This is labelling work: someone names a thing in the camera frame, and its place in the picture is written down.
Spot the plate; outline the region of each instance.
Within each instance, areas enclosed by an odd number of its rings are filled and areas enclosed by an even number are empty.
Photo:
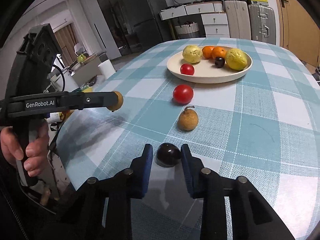
[[[232,49],[231,47],[219,46],[225,48],[226,50]],[[212,83],[223,83],[229,82],[238,78],[243,77],[252,66],[252,58],[246,54],[248,59],[248,65],[244,70],[236,71],[227,65],[224,65],[223,68],[216,68],[214,66],[213,59],[206,59],[202,57],[199,63],[192,64],[195,68],[195,73],[193,76],[185,75],[180,73],[180,67],[184,63],[188,63],[182,57],[182,51],[173,55],[169,58],[167,63],[168,70],[178,78],[181,78],[186,81],[194,82],[194,83],[204,83],[204,84],[212,84]]]

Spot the red tomato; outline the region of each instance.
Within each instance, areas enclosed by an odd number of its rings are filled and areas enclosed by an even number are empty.
[[[193,67],[193,65],[185,63],[180,67],[180,73],[193,76],[193,74],[195,73],[195,68]]]
[[[188,104],[193,98],[193,89],[188,85],[178,85],[173,91],[173,99],[179,104]]]

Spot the suitcase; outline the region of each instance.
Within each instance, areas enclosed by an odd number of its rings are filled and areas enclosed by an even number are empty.
[[[261,4],[249,4],[253,41],[276,44],[276,17],[274,10]]]
[[[247,0],[248,4],[261,4],[269,6],[268,0]]]
[[[251,40],[248,6],[243,1],[225,1],[230,38]]]

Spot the white plate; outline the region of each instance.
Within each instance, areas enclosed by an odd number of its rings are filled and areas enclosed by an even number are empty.
[[[226,50],[232,49],[231,47],[225,46],[219,47],[223,47]],[[186,81],[205,84],[223,83],[241,78],[249,71],[252,66],[252,58],[248,54],[246,55],[248,59],[248,65],[242,71],[233,70],[229,68],[227,64],[225,64],[223,68],[216,68],[213,59],[205,59],[204,57],[202,57],[199,63],[192,64],[195,68],[195,73],[193,76],[181,74],[181,65],[184,63],[188,63],[183,59],[182,51],[169,58],[167,68],[173,75]]]

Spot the black refrigerator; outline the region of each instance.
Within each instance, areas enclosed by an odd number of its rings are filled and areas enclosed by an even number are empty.
[[[169,24],[159,12],[167,7],[165,0],[120,0],[127,24],[131,26],[144,50],[170,41]]]

